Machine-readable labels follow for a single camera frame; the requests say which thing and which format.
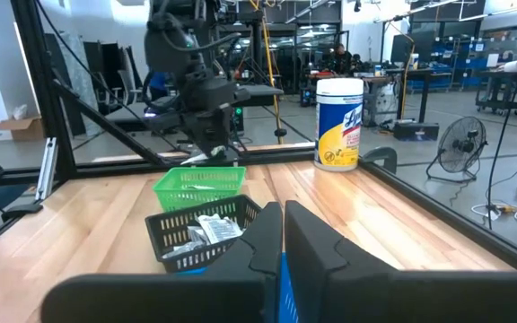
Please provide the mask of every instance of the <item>floor fan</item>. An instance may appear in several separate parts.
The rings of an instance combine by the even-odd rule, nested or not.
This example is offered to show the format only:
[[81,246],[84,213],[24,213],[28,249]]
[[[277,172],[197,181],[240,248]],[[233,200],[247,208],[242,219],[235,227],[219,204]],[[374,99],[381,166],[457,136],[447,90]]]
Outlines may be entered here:
[[[465,117],[452,123],[444,132],[438,144],[438,153],[428,165],[428,179],[446,180],[454,183],[465,183],[476,180],[476,175],[469,168],[480,157],[486,142],[486,128],[474,117]],[[465,179],[446,179],[430,175],[430,168],[438,161],[449,173],[463,172]]]

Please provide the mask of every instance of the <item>black basket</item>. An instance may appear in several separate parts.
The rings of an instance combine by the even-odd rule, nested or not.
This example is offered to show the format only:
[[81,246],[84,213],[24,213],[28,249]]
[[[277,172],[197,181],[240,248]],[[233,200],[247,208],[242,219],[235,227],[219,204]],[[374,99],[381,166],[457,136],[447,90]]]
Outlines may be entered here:
[[162,262],[167,273],[176,273],[209,266],[219,258],[236,238],[228,239],[185,252],[175,257],[163,258],[162,255],[172,251],[172,247],[190,242],[187,226],[198,225],[200,215],[219,214],[221,218],[228,216],[242,228],[247,228],[254,221],[262,208],[248,196],[239,195],[222,200],[204,203],[177,211],[151,215],[145,218],[154,255]]

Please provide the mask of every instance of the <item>lysol wipes container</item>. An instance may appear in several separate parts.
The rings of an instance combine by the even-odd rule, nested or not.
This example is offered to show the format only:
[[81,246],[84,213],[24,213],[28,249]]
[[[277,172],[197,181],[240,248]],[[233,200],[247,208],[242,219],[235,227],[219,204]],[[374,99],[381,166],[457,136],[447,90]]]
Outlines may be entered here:
[[319,80],[316,90],[314,164],[348,171],[358,164],[364,82],[354,78]]

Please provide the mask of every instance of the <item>black box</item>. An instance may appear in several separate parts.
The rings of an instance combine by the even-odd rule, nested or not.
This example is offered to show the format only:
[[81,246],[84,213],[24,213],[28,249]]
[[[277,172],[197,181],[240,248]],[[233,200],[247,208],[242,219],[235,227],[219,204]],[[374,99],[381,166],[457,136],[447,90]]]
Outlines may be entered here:
[[436,123],[396,123],[394,137],[401,141],[436,141],[439,130]]

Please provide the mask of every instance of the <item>green plastic basket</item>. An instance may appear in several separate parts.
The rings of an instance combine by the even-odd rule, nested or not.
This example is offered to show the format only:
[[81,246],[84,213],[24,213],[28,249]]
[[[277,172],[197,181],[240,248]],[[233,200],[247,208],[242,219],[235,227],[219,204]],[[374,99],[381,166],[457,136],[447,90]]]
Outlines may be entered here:
[[244,167],[176,167],[153,186],[153,191],[163,210],[179,210],[237,195],[246,171]]

